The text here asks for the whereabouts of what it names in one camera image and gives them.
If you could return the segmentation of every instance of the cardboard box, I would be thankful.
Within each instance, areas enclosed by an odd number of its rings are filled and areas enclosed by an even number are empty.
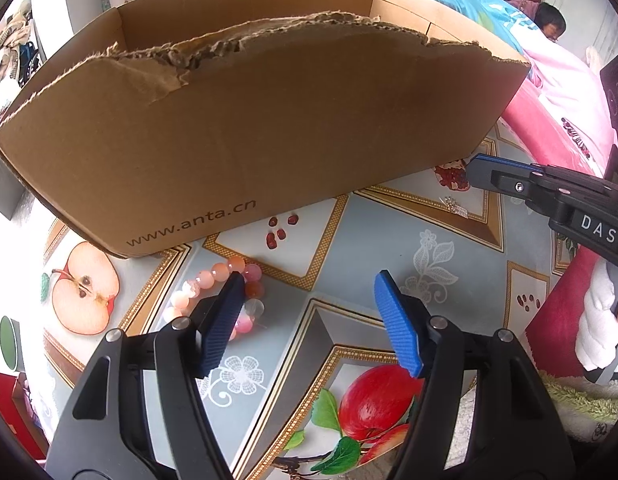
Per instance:
[[[24,422],[24,425],[28,430],[31,438],[36,443],[36,446],[38,446],[39,452],[42,454],[42,457],[35,453],[35,451],[37,450],[33,450],[33,453],[29,451],[29,453],[31,453],[34,458],[43,458],[49,451],[49,442],[44,436],[42,430],[38,428],[33,422],[33,416],[37,415],[35,415],[29,403],[28,397],[26,396],[24,387],[25,381],[26,374],[21,372],[18,375],[18,380],[13,385],[13,393],[11,394],[11,399],[13,400],[13,405],[16,407],[16,410],[18,410],[18,414],[22,418],[22,422]]]
[[[467,156],[527,71],[432,0],[135,0],[34,75],[0,157],[142,256]]]

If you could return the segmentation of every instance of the blue gripper pad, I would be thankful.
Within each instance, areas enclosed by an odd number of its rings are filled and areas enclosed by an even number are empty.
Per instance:
[[[375,277],[374,295],[400,366],[408,370],[411,377],[417,377],[423,366],[418,333],[404,311],[402,294],[387,270]]]

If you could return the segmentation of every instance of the pomegranate print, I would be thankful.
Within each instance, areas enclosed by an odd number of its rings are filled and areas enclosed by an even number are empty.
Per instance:
[[[471,189],[463,160],[449,162],[442,166],[436,166],[434,173],[440,186],[448,187],[451,191],[468,191]]]

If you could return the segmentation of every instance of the white glove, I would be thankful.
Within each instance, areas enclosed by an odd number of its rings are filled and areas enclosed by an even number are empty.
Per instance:
[[[576,356],[587,371],[605,368],[615,359],[618,321],[610,310],[614,301],[614,284],[606,272],[606,260],[600,258],[585,294],[585,311],[576,337]]]

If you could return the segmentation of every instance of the screw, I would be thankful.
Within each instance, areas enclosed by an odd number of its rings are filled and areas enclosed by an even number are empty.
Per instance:
[[[433,316],[431,320],[429,320],[429,323],[437,330],[444,330],[449,326],[449,322],[442,316]]]
[[[119,328],[109,330],[105,335],[105,339],[109,341],[110,343],[112,343],[113,341],[117,341],[121,337],[122,337],[122,330],[120,330]]]
[[[513,332],[503,328],[502,330],[498,330],[498,338],[503,343],[511,343],[513,341]]]
[[[177,317],[171,321],[171,328],[173,330],[184,330],[191,324],[191,320],[188,317]]]

